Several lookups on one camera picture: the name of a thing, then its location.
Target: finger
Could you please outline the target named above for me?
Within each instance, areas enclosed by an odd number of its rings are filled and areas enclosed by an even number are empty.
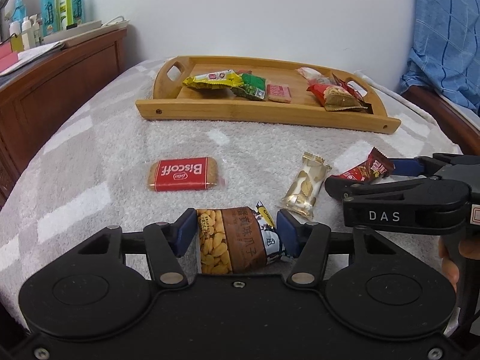
[[[480,238],[464,239],[458,245],[458,251],[463,257],[480,260]]]
[[[458,270],[458,267],[452,260],[444,258],[442,260],[442,271],[445,277],[450,281],[450,283],[452,283],[452,286],[454,286],[456,291],[458,279],[460,278],[460,271]]]
[[[448,257],[448,249],[445,246],[443,238],[438,238],[438,257],[444,258]]]

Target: bamboo tray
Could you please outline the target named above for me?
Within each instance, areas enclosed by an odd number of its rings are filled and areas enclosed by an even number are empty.
[[[172,81],[167,73],[176,67],[179,77]],[[327,112],[307,92],[308,83],[295,69],[309,67],[325,76],[335,74],[345,82],[355,81],[367,94],[373,115],[364,112]],[[236,97],[229,89],[197,91],[183,87],[182,81],[191,75],[227,69],[249,69],[253,74],[273,83],[290,86],[290,104],[251,101]],[[362,79],[341,70],[275,61],[270,59],[229,56],[179,56],[167,62],[159,71],[153,88],[153,99],[137,100],[140,115],[149,120],[228,120],[244,122],[283,123],[302,126],[346,128],[348,130],[394,133],[399,119],[388,117],[382,101]]]

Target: tray handle hole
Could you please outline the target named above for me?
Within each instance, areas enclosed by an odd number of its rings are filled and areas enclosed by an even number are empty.
[[[171,68],[170,70],[166,73],[166,76],[172,80],[172,81],[176,81],[180,78],[180,76],[182,75],[183,73],[183,66],[179,63],[175,63]]]

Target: wooden bed frame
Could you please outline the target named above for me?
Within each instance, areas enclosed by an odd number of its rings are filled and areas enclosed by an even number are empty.
[[[432,115],[445,135],[460,146],[463,154],[480,155],[480,132],[435,92],[412,86],[403,97]]]

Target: green spray bottle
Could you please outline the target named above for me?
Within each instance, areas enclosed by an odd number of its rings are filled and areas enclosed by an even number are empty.
[[[58,0],[60,14],[60,29],[66,30],[67,26],[74,23],[74,15],[71,11],[71,0]]]

